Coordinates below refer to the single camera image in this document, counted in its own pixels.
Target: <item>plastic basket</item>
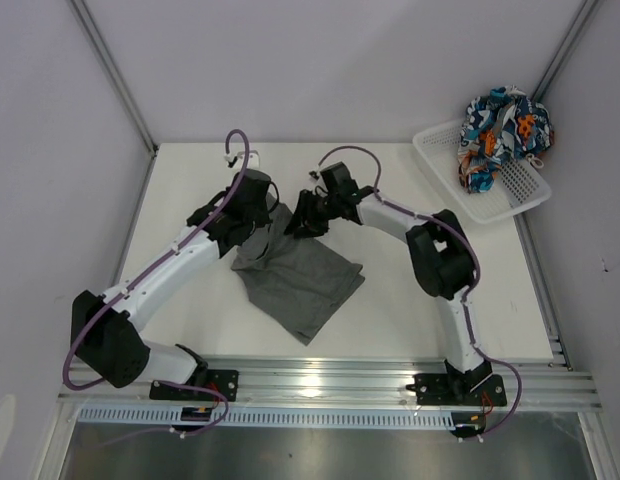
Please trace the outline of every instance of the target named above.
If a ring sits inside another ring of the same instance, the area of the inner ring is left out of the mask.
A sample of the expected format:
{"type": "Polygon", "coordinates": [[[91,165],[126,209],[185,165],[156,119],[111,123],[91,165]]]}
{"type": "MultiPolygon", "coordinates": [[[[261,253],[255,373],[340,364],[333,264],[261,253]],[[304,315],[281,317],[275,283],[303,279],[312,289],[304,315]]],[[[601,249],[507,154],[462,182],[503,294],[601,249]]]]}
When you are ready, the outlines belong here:
{"type": "Polygon", "coordinates": [[[462,120],[454,120],[429,128],[417,133],[412,143],[419,153],[421,171],[431,182],[443,185],[473,221],[496,222],[550,198],[550,186],[526,161],[507,162],[488,192],[468,194],[459,184],[458,174],[457,150],[462,123],[462,120]]]}

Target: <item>gray floor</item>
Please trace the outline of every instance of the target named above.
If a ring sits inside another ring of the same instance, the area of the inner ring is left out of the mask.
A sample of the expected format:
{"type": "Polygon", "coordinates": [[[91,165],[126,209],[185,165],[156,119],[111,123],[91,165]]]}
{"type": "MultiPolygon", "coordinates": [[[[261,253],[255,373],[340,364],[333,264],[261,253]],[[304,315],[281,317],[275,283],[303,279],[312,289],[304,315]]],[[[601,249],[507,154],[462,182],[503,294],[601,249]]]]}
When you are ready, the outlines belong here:
{"type": "Polygon", "coordinates": [[[102,448],[126,425],[81,424],[62,479],[593,480],[576,415],[519,414],[484,444],[446,432],[218,428],[102,448]]]}

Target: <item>patterned cloth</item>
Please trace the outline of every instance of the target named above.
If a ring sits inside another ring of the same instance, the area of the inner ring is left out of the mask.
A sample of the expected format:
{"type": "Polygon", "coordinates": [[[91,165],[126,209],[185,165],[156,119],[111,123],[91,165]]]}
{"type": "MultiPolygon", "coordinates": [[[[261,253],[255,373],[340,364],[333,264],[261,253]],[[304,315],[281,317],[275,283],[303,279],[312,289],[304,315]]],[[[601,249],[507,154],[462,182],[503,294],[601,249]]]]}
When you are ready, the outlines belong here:
{"type": "Polygon", "coordinates": [[[554,142],[548,111],[514,85],[475,98],[466,112],[458,157],[468,193],[487,192],[505,162],[538,156],[554,142]]]}

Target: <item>folded cloth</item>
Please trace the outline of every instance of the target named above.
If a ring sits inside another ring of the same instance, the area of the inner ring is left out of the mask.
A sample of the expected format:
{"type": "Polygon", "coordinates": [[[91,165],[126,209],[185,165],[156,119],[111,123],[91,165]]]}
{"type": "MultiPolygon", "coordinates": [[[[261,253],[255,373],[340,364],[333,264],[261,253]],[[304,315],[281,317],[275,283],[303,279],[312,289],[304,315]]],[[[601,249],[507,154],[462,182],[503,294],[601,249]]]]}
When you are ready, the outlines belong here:
{"type": "MultiPolygon", "coordinates": [[[[267,198],[268,207],[275,201],[267,198]]],[[[308,345],[363,283],[363,268],[313,238],[284,235],[292,213],[278,204],[272,223],[257,229],[237,249],[232,264],[250,302],[308,345]]]]}
{"type": "Polygon", "coordinates": [[[514,85],[477,97],[466,110],[459,144],[459,181],[468,193],[486,192],[502,165],[550,148],[554,129],[548,111],[514,85]]]}

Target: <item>white connector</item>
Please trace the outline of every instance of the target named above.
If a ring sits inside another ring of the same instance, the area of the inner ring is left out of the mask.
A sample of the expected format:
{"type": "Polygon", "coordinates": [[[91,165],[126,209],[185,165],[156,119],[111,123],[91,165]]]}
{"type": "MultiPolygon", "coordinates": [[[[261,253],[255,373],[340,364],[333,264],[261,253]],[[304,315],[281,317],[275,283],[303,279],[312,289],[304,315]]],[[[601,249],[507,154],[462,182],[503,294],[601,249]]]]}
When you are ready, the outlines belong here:
{"type": "MultiPolygon", "coordinates": [[[[249,155],[250,156],[248,157],[248,168],[251,168],[252,170],[259,170],[259,152],[257,152],[256,150],[250,150],[249,155]]],[[[231,168],[233,170],[241,170],[241,165],[243,165],[243,156],[244,152],[240,152],[236,156],[226,155],[224,158],[226,162],[228,162],[228,165],[231,165],[231,168]]]]}

